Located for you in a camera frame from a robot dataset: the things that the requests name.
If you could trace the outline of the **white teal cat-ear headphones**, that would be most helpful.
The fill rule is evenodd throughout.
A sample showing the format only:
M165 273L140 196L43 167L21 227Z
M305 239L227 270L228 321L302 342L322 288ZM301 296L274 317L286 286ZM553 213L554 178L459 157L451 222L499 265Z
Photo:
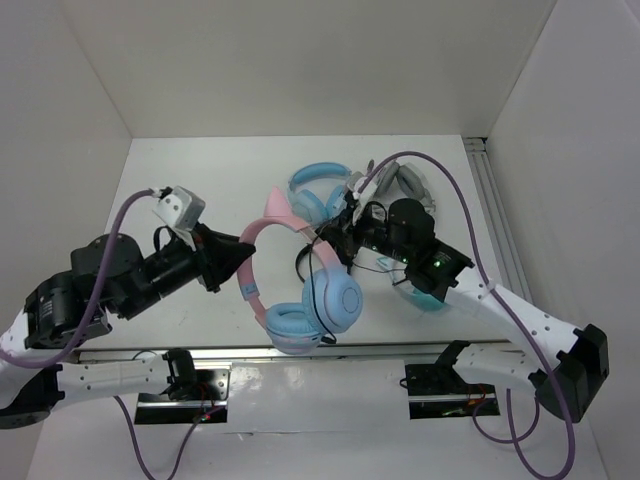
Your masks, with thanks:
M390 257L381 256L376 259L377 265L389 277L391 287L404 301L424 312L437 312L445 308L445 304L431 294L417 289L405 278L406 265Z

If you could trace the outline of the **grey white gaming headset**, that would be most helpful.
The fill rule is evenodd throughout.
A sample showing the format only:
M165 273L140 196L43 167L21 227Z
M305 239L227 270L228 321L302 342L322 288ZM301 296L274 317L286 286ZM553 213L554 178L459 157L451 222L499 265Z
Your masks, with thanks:
M405 197L417 200L431 216L436 216L436 202L431 195L425 175L412 163L389 162L374 177L376 190L371 199L385 205L397 186Z

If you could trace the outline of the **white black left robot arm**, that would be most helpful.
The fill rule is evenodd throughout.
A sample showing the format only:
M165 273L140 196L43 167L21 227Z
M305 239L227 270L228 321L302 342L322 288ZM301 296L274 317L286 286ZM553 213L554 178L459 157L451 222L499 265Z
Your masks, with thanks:
M66 346L77 348L112 331L108 317L130 320L194 280L217 293L256 248L233 235L197 224L188 245L171 233L153 235L154 252L143 256L126 234L102 235L74 250L71 267L43 281L25 300L1 348L14 359L49 360ZM74 403L128 393L189 397L199 379L191 353L172 348L159 357L98 366L48 362L24 369L1 364L1 427L44 421Z

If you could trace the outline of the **small black on-ear headphones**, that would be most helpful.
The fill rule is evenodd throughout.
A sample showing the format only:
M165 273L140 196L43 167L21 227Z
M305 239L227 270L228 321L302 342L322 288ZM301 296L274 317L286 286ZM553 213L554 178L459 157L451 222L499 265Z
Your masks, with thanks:
M356 244L346 237L331 233L321 234L320 239L329 243L329 245L337 254L342 265L346 268L346 272L348 274L351 274L359 250ZM301 283L305 281L305 277L301 274L301 264L304 259L310 258L311 252L312 247L310 244L307 244L298 252L295 259L295 271Z

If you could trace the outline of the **light blue over-ear headphones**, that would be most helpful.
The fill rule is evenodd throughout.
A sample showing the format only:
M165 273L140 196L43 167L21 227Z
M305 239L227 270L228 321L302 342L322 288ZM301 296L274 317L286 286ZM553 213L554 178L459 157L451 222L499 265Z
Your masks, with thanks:
M292 212L313 226L338 216L346 206L345 187L352 171L336 162L318 162L296 171L288 182L287 198ZM339 184L323 201L305 185L323 179L335 179Z

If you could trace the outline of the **aluminium side rail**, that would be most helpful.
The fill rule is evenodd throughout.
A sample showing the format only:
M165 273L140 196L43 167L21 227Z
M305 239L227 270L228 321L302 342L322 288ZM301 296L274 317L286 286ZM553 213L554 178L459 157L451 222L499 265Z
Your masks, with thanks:
M463 137L462 140L489 225L491 243L496 252L503 283L516 291L522 287L522 266L489 161L485 139Z

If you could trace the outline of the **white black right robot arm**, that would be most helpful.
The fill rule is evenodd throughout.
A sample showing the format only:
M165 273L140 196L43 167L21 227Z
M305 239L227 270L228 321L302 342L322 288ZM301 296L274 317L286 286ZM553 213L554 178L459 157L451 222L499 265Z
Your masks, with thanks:
M384 218L353 206L317 230L349 265L362 248L399 261L406 282L438 302L498 330L521 351L454 341L436 379L448 392L468 383L503 384L532 393L555 417L582 420L609 375L608 339L594 324L578 327L543 312L480 271L480 264L437 239L435 220L416 200L394 201Z

